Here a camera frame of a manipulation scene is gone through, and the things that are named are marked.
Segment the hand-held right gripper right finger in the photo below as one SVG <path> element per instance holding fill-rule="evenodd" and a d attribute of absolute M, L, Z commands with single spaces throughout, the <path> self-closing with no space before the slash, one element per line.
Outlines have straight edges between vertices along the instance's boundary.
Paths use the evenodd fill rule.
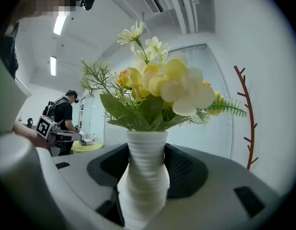
<path fill-rule="evenodd" d="M 283 202 L 239 163 L 183 146 L 165 146 L 170 188 L 150 230 L 257 230 Z"/>

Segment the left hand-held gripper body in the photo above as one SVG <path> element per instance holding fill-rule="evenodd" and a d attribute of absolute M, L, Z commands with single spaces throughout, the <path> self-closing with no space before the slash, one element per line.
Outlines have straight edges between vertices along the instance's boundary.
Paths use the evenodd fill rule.
<path fill-rule="evenodd" d="M 59 156 L 64 140 L 60 124 L 42 115 L 37 123 L 36 132 L 45 140 L 51 156 Z"/>

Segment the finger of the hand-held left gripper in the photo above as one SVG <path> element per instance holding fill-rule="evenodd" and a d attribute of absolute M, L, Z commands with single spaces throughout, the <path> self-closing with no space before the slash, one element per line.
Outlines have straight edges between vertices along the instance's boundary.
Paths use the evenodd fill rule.
<path fill-rule="evenodd" d="M 80 133 L 70 132 L 70 131 L 60 131 L 57 133 L 57 141 L 60 142 L 73 142 L 82 140 Z"/>

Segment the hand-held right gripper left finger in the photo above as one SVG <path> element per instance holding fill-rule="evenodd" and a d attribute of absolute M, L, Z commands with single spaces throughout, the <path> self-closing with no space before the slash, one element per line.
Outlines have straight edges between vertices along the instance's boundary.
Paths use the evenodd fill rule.
<path fill-rule="evenodd" d="M 53 158 L 72 191 L 94 212 L 124 226 L 118 183 L 129 164 L 126 143 Z"/>

